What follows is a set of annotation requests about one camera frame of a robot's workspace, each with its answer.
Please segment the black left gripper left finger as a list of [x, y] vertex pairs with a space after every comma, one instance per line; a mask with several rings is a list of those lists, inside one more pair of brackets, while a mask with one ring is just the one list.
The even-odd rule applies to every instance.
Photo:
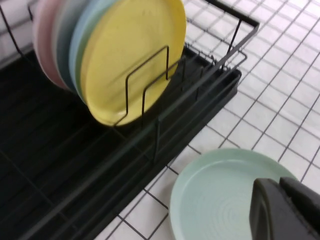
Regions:
[[251, 236], [254, 240], [313, 240], [279, 181], [270, 178], [253, 182]]

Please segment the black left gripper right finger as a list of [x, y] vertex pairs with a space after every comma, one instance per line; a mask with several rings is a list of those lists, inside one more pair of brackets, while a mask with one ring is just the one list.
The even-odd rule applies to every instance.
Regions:
[[281, 177], [279, 185], [293, 203], [309, 236], [320, 239], [320, 195], [300, 181], [291, 177]]

